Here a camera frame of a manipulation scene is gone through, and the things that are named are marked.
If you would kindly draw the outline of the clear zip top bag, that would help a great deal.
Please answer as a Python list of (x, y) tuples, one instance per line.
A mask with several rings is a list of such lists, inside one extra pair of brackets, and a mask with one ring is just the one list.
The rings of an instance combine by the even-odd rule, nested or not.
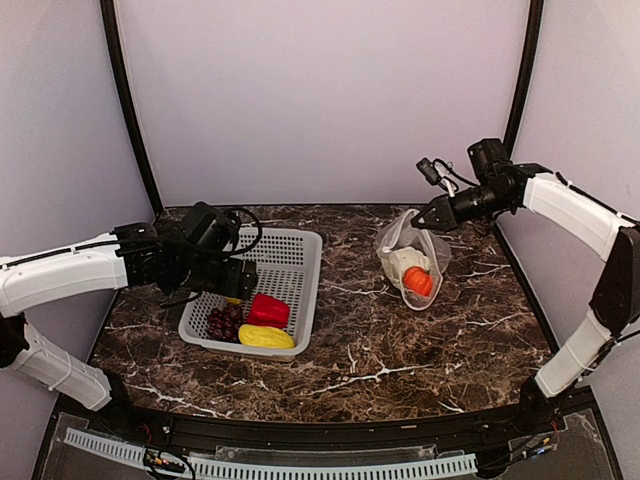
[(431, 306), (452, 257), (450, 246), (429, 230), (413, 227), (417, 209), (408, 209), (376, 236), (374, 248), (391, 284), (414, 311)]

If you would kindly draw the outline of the white cauliflower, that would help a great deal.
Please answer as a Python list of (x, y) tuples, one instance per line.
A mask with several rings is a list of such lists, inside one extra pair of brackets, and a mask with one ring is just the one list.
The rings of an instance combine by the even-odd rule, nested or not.
[(411, 246), (397, 250), (392, 250), (390, 247), (383, 247), (377, 254), (387, 279), (397, 289), (401, 288), (404, 272), (408, 268), (419, 266), (428, 272), (431, 269), (430, 259), (421, 251)]

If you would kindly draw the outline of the orange pumpkin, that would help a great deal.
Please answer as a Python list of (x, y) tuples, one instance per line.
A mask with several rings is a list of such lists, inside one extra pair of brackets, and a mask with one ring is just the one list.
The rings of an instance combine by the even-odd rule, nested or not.
[(433, 277), (422, 267), (408, 268), (403, 275), (403, 284), (417, 295), (428, 297), (433, 289)]

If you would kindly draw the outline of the dark red grape bunch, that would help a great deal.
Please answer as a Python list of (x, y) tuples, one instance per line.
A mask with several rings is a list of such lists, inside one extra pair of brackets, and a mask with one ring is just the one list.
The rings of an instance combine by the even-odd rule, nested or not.
[(213, 308), (207, 317), (207, 335), (214, 341), (239, 344), (239, 329), (245, 323), (239, 305)]

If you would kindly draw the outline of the red bell pepper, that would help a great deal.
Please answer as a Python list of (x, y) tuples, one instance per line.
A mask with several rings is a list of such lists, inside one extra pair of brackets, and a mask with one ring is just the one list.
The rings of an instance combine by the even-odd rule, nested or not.
[(290, 317), (290, 307), (281, 300), (266, 294), (255, 295), (246, 322), (251, 325), (286, 329)]

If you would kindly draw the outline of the white plastic basket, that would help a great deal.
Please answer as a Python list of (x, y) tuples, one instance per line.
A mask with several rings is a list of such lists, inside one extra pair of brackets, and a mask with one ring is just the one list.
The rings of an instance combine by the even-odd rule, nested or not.
[(258, 282), (252, 294), (277, 299), (289, 308), (283, 331), (293, 340), (287, 349), (248, 346), (212, 339), (208, 317), (212, 310), (222, 309), (227, 298), (217, 294), (192, 294), (180, 318), (178, 333), (189, 344), (207, 350), (265, 359), (291, 362), (308, 347), (314, 321), (319, 286), (323, 240), (312, 231), (264, 228), (259, 242), (243, 260), (256, 263)]

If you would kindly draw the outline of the yellow bell pepper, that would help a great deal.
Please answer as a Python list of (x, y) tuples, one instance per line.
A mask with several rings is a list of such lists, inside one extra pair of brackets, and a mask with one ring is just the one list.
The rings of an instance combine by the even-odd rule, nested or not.
[(238, 330), (240, 343), (245, 346), (269, 349), (293, 349), (294, 339), (285, 331), (269, 326), (244, 324)]

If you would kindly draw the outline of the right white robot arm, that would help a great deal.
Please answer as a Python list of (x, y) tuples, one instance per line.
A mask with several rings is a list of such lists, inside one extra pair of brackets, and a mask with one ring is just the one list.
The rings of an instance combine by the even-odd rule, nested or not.
[(591, 370), (638, 320), (639, 224), (578, 192), (559, 174), (538, 164), (490, 162), (476, 172), (477, 184), (432, 199), (413, 218), (413, 226), (447, 232), (481, 216), (523, 208), (563, 228), (604, 263), (584, 320), (536, 373), (537, 395), (528, 396), (511, 410), (511, 426), (530, 434), (549, 416), (545, 399), (561, 395)]

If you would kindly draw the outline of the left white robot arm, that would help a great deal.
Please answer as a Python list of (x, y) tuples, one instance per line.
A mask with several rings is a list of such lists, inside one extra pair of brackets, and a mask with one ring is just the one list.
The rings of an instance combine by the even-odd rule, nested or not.
[(165, 231), (133, 223), (84, 242), (2, 258), (2, 367), (31, 377), (87, 410), (102, 410), (103, 421), (117, 434), (134, 435), (141, 415), (126, 402), (118, 380), (51, 343), (25, 313), (85, 293), (147, 285), (167, 296), (187, 289), (197, 295), (247, 300), (258, 274), (255, 262), (242, 256), (257, 244), (239, 244), (243, 212), (198, 202)]

